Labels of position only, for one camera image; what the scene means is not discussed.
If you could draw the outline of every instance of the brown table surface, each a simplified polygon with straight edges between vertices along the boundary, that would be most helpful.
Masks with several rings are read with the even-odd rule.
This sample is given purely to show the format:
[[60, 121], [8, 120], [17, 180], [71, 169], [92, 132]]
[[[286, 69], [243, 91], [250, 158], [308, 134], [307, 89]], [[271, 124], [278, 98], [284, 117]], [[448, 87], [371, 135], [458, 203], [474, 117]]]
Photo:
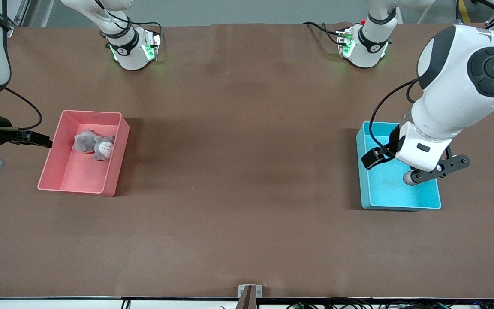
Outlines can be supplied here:
[[[97, 29], [17, 29], [9, 86], [40, 133], [64, 109], [131, 133], [110, 198], [38, 191], [47, 149], [0, 147], [0, 296], [494, 297], [494, 114], [453, 141], [472, 165], [439, 181], [441, 210], [360, 204], [355, 135], [444, 27], [398, 26], [372, 69], [307, 26], [168, 28], [139, 72]], [[0, 115], [36, 120], [8, 93]]]

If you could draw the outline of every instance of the green led light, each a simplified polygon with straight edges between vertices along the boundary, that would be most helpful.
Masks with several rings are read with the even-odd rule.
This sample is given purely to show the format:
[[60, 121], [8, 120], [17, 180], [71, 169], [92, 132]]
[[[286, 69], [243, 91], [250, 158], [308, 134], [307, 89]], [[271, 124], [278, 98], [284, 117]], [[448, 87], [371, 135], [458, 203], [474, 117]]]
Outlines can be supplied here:
[[384, 45], [383, 52], [382, 52], [382, 54], [380, 54], [380, 58], [384, 57], [384, 53], [386, 53], [386, 47], [388, 47], [388, 43], [386, 43], [386, 45]]
[[153, 52], [153, 48], [149, 47], [149, 46], [145, 46], [145, 45], [142, 45], [143, 49], [144, 49], [144, 52], [146, 54], [146, 58], [148, 60], [152, 60], [155, 58], [155, 55], [154, 55], [154, 52]]
[[352, 40], [350, 44], [348, 44], [344, 47], [343, 56], [349, 57], [352, 54], [352, 50], [354, 47], [355, 47], [355, 44], [353, 43], [353, 40]]
[[110, 45], [110, 51], [114, 55], [114, 60], [119, 61], [119, 60], [117, 60], [117, 56], [115, 55], [114, 48], [111, 45]]

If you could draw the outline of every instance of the plastic storage bin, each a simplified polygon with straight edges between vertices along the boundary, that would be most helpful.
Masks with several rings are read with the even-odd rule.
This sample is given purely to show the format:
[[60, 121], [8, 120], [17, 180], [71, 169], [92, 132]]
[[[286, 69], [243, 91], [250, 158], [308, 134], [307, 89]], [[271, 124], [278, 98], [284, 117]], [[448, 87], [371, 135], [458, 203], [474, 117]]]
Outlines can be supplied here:
[[[373, 134], [383, 145], [388, 143], [390, 132], [398, 123], [373, 123]], [[369, 135], [369, 122], [364, 122], [355, 137], [361, 187], [361, 204], [364, 209], [389, 209], [417, 211], [440, 209], [441, 200], [437, 180], [416, 186], [404, 183], [404, 174], [410, 170], [407, 164], [391, 160], [366, 170], [361, 157], [377, 144]]]
[[[75, 135], [86, 129], [103, 136], [115, 135], [110, 160], [94, 161], [92, 153], [72, 150]], [[121, 113], [63, 111], [37, 188], [69, 194], [114, 196], [129, 129]]]

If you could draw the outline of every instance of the plush toy face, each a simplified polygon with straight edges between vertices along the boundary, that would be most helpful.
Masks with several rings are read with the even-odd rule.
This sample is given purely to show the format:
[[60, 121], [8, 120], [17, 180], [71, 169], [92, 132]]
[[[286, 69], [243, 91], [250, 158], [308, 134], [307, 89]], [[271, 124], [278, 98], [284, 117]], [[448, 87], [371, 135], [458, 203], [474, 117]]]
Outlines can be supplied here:
[[110, 158], [113, 149], [114, 144], [110, 142], [102, 142], [98, 145], [98, 151], [106, 158]]

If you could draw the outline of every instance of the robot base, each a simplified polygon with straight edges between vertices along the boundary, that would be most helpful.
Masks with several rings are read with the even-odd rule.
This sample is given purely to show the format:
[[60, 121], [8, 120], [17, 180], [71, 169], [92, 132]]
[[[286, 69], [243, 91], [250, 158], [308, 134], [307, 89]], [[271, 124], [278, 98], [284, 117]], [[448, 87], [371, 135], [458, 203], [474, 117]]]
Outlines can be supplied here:
[[151, 30], [135, 27], [139, 33], [139, 42], [130, 51], [129, 55], [121, 55], [120, 49], [117, 51], [110, 46], [110, 50], [116, 60], [126, 70], [139, 70], [144, 68], [150, 61], [157, 61], [159, 45], [161, 44], [161, 35]]
[[344, 31], [337, 31], [337, 42], [346, 44], [346, 46], [339, 45], [339, 55], [359, 68], [374, 67], [384, 57], [388, 43], [379, 52], [370, 53], [365, 46], [359, 43], [357, 35], [359, 29], [361, 29], [361, 25], [355, 25], [344, 29]]

